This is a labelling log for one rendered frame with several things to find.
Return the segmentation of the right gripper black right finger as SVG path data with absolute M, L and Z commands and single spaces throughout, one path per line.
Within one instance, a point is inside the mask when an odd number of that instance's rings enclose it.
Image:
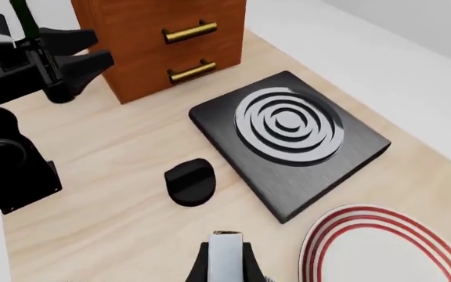
M 244 282 L 274 282 L 262 273 L 251 244 L 246 242 L 243 243 L 243 277 Z

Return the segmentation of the white plate with red rings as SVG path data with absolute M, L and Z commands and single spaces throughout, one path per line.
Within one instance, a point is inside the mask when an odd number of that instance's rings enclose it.
M 451 282 L 451 246 L 407 215 L 348 204 L 308 230 L 298 282 Z

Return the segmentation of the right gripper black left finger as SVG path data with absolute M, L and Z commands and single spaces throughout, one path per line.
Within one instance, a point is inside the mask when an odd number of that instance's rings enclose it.
M 209 282 L 208 281 L 208 265 L 209 265 L 209 243 L 203 242 L 189 272 L 186 282 Z

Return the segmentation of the round black stove knob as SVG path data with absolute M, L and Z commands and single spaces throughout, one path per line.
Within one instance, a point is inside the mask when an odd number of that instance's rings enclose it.
M 213 197 L 216 189 L 215 170 L 206 159 L 193 159 L 178 164 L 164 173 L 169 197 L 180 206 L 196 207 Z

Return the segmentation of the dark green rod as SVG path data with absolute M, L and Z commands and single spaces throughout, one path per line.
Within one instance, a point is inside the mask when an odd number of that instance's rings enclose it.
M 9 0 L 15 14 L 20 22 L 26 39 L 39 37 L 39 27 L 27 5 L 26 0 Z

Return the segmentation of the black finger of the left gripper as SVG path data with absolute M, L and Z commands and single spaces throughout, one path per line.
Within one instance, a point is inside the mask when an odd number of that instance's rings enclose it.
M 39 28 L 40 39 L 52 56 L 73 56 L 97 44 L 94 30 L 54 30 Z
M 82 56 L 56 56 L 61 81 L 71 96 L 79 96 L 88 84 L 114 65 L 110 51 L 101 50 Z

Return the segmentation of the flat black stove plate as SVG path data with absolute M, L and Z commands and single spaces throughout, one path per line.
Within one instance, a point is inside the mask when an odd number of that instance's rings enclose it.
M 289 71 L 196 105 L 189 118 L 279 222 L 391 145 Z

